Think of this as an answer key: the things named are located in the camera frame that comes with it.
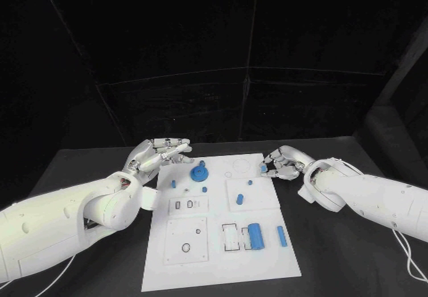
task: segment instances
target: black backdrop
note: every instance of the black backdrop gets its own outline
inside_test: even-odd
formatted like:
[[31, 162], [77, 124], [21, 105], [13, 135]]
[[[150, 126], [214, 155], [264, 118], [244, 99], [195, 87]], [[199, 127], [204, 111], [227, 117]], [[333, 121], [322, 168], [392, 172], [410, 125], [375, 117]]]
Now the black backdrop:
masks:
[[0, 207], [61, 148], [351, 135], [427, 14], [404, 0], [0, 5]]

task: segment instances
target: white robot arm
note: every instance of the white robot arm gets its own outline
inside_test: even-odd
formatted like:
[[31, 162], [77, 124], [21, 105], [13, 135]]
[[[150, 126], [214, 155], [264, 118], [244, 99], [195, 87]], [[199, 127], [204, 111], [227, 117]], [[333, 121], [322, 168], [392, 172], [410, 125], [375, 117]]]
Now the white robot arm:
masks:
[[[276, 170], [269, 171], [267, 163]], [[305, 174], [299, 195], [332, 212], [348, 204], [354, 211], [388, 228], [428, 242], [428, 191], [364, 174], [345, 161], [315, 160], [293, 147], [280, 147], [261, 164], [263, 176], [283, 179]]]
[[189, 139], [146, 140], [123, 171], [87, 184], [13, 204], [0, 212], [0, 283], [32, 275], [84, 251], [135, 221], [140, 208], [158, 205], [143, 187], [160, 165], [192, 163]]

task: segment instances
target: table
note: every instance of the table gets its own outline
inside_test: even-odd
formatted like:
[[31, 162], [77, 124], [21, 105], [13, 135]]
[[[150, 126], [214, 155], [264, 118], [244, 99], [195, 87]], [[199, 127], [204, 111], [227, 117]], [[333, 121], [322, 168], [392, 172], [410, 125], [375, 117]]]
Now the table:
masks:
[[[365, 173], [382, 176], [354, 137], [194, 144], [188, 155], [267, 155], [282, 145], [296, 147], [315, 159], [342, 158]], [[132, 150], [61, 150], [32, 196], [106, 178], [122, 170]], [[77, 255], [67, 273], [42, 296], [427, 296], [427, 284], [408, 275], [407, 256], [391, 229], [362, 218], [349, 207], [335, 213], [318, 203], [309, 204], [297, 195], [302, 184], [302, 176], [294, 181], [274, 179], [302, 277], [142, 293], [152, 222], [152, 212], [142, 209], [130, 227]], [[156, 180], [147, 186], [156, 187]], [[428, 243], [410, 236], [408, 240], [416, 262], [428, 272]], [[0, 295], [35, 296], [67, 263], [16, 280]]]

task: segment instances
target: blue object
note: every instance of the blue object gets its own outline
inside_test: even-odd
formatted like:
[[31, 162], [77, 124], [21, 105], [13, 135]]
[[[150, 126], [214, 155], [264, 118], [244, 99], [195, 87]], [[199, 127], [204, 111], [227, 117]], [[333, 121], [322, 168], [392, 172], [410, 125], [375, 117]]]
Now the blue object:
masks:
[[277, 229], [279, 229], [279, 235], [280, 235], [282, 246], [287, 246], [287, 240], [286, 240], [286, 235], [284, 235], [284, 229], [283, 229], [283, 226], [279, 226]]
[[205, 167], [205, 162], [199, 162], [199, 166], [196, 166], [191, 170], [191, 177], [194, 181], [205, 181], [208, 179], [208, 169]]
[[251, 241], [251, 249], [264, 249], [264, 237], [261, 236], [261, 225], [258, 223], [248, 225], [248, 234]]
[[244, 195], [240, 194], [237, 199], [237, 204], [243, 205], [243, 202], [244, 202]]

